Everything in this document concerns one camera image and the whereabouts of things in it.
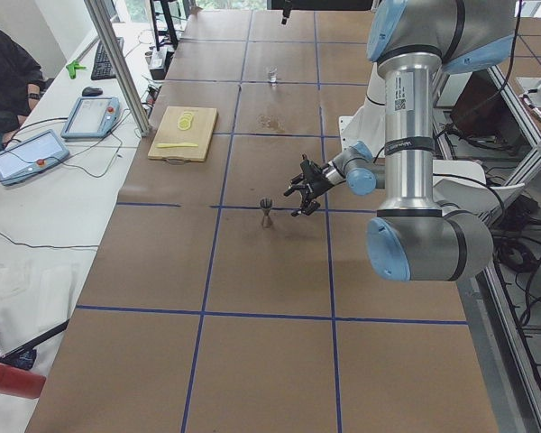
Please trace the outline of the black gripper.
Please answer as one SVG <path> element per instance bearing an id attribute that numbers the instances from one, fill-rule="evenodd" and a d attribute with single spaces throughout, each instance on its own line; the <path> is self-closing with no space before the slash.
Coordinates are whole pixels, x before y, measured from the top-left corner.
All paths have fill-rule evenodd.
<path id="1" fill-rule="evenodd" d="M 296 191 L 301 195 L 299 208 L 291 212 L 293 217 L 312 215 L 320 208 L 320 203 L 316 198 L 330 189 L 330 181 L 326 176 L 328 165 L 318 165 L 303 154 L 300 169 L 301 174 L 290 180 L 287 190 L 283 193 L 284 197 Z"/>

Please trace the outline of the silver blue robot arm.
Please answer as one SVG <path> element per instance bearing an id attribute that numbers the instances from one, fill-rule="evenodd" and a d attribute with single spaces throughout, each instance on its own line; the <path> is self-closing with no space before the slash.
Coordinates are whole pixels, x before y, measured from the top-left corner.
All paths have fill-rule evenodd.
<path id="1" fill-rule="evenodd" d="M 356 143 L 325 165 L 303 160 L 289 184 L 301 196 L 299 212 L 338 184 L 364 196 L 377 188 L 385 201 L 367 225 L 371 266 L 393 281 L 457 281 L 480 273 L 491 259 L 487 226 L 474 214 L 433 193 L 435 140 L 432 79 L 438 70 L 460 74 L 486 69 L 512 52 L 512 1 L 385 1 L 367 45 L 384 83 L 383 165 Z"/>

